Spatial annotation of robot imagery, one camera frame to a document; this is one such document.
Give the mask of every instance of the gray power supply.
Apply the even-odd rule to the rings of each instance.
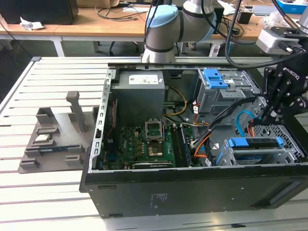
[[[144,126],[149,119],[160,120],[165,99],[161,71],[127,71],[111,92],[118,99],[120,122],[125,127]]]

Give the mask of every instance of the yellow wire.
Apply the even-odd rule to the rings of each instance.
[[[177,115],[179,115],[179,114],[185,112],[185,110],[186,110],[186,108],[187,108],[187,101],[186,101],[185,97],[183,96],[183,94],[182,94],[181,92],[179,92],[177,89],[175,89],[174,87],[169,87],[169,88],[175,90],[175,91],[183,98],[183,100],[184,100],[184,102],[185,102],[185,105],[184,105],[183,109],[182,109],[180,112],[169,113],[169,114],[163,114],[163,116],[172,116],[172,115],[173,115],[173,116],[177,116]]]

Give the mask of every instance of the blue box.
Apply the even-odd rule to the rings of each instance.
[[[278,5],[282,8],[283,12],[285,13],[302,14],[307,7],[307,3],[299,1],[293,1],[289,3],[284,1],[277,1],[277,2]]]

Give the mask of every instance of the blue plastic latch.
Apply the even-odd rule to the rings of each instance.
[[[244,137],[230,138],[228,139],[230,147],[248,147],[249,144]]]
[[[276,140],[277,140],[279,147],[283,147],[283,139],[280,136],[278,136]]]
[[[204,69],[203,75],[211,89],[227,89],[228,85],[223,81],[222,75],[217,69]]]

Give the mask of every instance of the blue cable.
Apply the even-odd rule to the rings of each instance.
[[[254,119],[255,116],[254,116],[254,114],[252,114],[251,112],[249,112],[249,111],[247,111],[247,110],[243,110],[243,111],[241,111],[241,112],[237,115],[237,117],[236,117],[236,119],[235,119],[235,124],[236,124],[236,127],[237,127],[237,129],[238,129],[240,135],[241,135],[242,137],[245,137],[245,134],[244,134],[244,132],[243,132],[243,130],[242,130],[242,128],[241,128],[241,125],[240,125],[240,115],[243,114],[243,113],[247,113],[252,119]]]

